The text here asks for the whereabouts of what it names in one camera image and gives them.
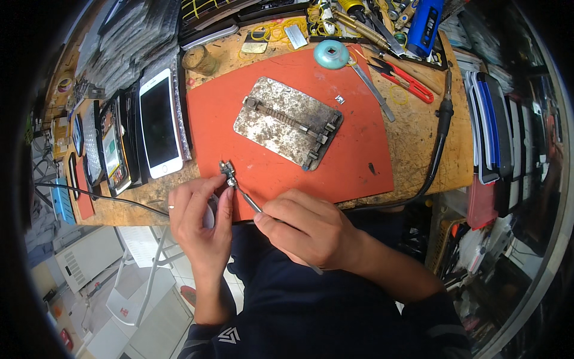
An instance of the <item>phone screen panel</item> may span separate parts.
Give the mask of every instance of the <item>phone screen panel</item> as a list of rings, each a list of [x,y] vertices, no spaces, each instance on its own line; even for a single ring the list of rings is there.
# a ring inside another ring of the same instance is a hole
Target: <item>phone screen panel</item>
[[[179,156],[173,131],[169,78],[141,95],[140,103],[143,137],[149,167],[153,168]]]

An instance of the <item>wooden desk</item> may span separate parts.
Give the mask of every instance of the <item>wooden desk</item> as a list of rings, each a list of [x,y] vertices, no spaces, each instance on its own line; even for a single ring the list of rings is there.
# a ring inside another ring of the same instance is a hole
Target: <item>wooden desk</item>
[[[247,66],[255,61],[279,56],[290,51],[286,44],[274,42],[269,44],[265,53],[256,55],[254,60],[240,61],[237,58],[237,53],[243,44],[247,31],[251,30],[254,26],[256,25],[242,28],[234,35],[207,44],[206,47],[209,52],[219,59],[220,67],[215,73],[215,76],[208,77],[187,71],[187,90],[200,86],[217,76]],[[472,183],[473,172],[472,133],[466,93],[452,48],[444,33],[440,32],[440,36],[445,46],[447,59],[452,63],[452,103],[455,115],[452,117],[439,171],[434,183],[428,191],[430,194],[469,186]],[[316,43],[311,43],[301,49],[309,49],[315,46]],[[365,48],[363,51],[366,55],[370,53],[368,49]],[[247,58],[252,57],[252,55],[243,55]],[[436,83],[444,84],[444,72],[418,64],[412,64],[411,66]],[[431,104],[426,104],[412,94],[409,94],[408,103],[398,105],[391,101],[389,97],[391,82],[381,77],[379,73],[374,70],[371,69],[370,71],[375,86],[384,97],[387,97],[389,107],[396,117],[396,121],[391,123],[383,116],[385,118],[385,129],[393,165],[394,191],[338,203],[341,209],[364,204],[385,203],[413,196],[422,186],[426,177],[432,149],[435,144],[437,127],[435,110],[439,108],[439,104],[443,98],[442,95],[435,94],[435,101]],[[150,179],[149,183],[145,186],[125,191],[121,195],[121,198],[134,200],[167,211],[166,200],[169,191],[178,184],[197,177],[200,177],[197,162],[195,160],[187,161],[184,164],[184,168],[177,173],[156,180]],[[102,185],[102,194],[109,195],[105,184]],[[78,221],[76,219],[78,224],[149,226],[169,223],[167,218],[163,218],[144,209],[110,200],[100,199],[95,201],[94,210],[95,215],[91,218],[85,221]]]

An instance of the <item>metal circuit board holder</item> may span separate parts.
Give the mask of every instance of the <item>metal circuit board holder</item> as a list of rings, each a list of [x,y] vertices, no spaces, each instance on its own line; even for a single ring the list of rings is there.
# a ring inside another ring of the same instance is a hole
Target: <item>metal circuit board holder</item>
[[[283,83],[261,77],[243,100],[233,130],[304,171],[313,171],[342,123],[340,111]]]

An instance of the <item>red scissors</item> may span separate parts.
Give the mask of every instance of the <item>red scissors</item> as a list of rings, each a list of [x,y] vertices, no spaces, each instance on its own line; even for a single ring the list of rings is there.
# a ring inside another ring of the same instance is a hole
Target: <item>red scissors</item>
[[[375,57],[371,57],[371,60],[374,60],[382,67],[378,67],[373,64],[369,64],[369,66],[375,69],[375,71],[377,71],[379,74],[381,74],[381,76],[383,76],[387,80],[401,86],[406,91],[410,92],[411,94],[415,95],[416,97],[420,98],[426,103],[431,103],[435,100],[435,96],[432,94],[432,92],[430,92],[420,82],[416,81],[411,76],[409,76],[405,71],[396,67],[392,63],[388,63]],[[402,81],[397,80],[397,78],[393,75],[393,73],[394,75],[398,75],[400,78],[402,78],[405,82],[408,83],[408,85]]]

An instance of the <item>white smartphone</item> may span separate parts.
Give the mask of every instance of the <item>white smartphone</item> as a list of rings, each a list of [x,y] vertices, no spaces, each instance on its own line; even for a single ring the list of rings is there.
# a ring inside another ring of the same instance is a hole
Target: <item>white smartphone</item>
[[[143,145],[152,178],[183,167],[174,108],[172,74],[167,68],[139,89]]]

